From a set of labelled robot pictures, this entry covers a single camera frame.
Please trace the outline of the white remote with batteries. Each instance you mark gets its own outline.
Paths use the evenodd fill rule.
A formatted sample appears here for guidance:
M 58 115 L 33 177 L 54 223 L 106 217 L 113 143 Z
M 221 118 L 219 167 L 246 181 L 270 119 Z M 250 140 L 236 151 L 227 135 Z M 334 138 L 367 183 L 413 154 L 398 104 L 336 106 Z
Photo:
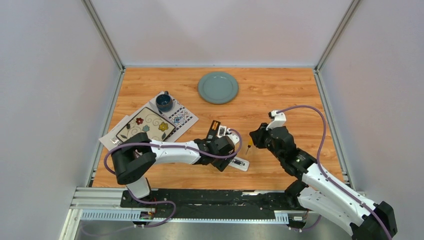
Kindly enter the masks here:
M 236 156 L 230 161 L 228 165 L 243 172 L 247 172 L 250 166 L 250 162 Z

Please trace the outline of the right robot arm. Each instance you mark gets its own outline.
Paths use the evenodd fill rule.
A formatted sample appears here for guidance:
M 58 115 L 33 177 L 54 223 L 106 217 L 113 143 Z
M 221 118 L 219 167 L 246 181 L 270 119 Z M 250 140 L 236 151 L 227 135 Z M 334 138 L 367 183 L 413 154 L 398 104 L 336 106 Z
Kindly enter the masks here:
M 285 126 L 268 129 L 266 123 L 250 132 L 253 145 L 267 149 L 290 176 L 285 203 L 312 210 L 343 229 L 353 240 L 391 240 L 398 232 L 394 209 L 376 203 L 334 177 L 315 157 L 298 148 Z

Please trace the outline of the yellow handled screwdriver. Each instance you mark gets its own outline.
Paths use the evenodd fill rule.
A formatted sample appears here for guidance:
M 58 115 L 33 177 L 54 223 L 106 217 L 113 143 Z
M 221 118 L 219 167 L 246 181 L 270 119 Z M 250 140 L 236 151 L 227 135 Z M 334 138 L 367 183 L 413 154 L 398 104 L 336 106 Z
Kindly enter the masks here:
M 250 139 L 249 139 L 249 141 L 248 141 L 247 147 L 246 147 L 246 152 L 245 152 L 245 154 L 246 154 L 246 155 L 248 154 L 249 150 L 251 149 L 251 147 L 252 147 L 253 145 L 254 145 L 254 143 L 253 143 L 253 139 L 252 139 L 252 138 L 250 138 Z

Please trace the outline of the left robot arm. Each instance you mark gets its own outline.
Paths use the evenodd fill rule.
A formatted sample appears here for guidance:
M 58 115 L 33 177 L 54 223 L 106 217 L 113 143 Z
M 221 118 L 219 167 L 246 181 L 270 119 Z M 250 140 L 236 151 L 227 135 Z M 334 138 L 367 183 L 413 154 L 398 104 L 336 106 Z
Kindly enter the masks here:
M 188 142 L 157 141 L 142 132 L 113 148 L 106 156 L 112 158 L 114 169 L 109 172 L 115 175 L 117 183 L 126 186 L 134 194 L 134 202 L 145 208 L 153 201 L 150 185 L 145 178 L 145 173 L 153 165 L 212 164 L 222 172 L 238 154 L 236 146 L 242 146 L 242 138 L 234 129 L 227 130 L 222 137 Z

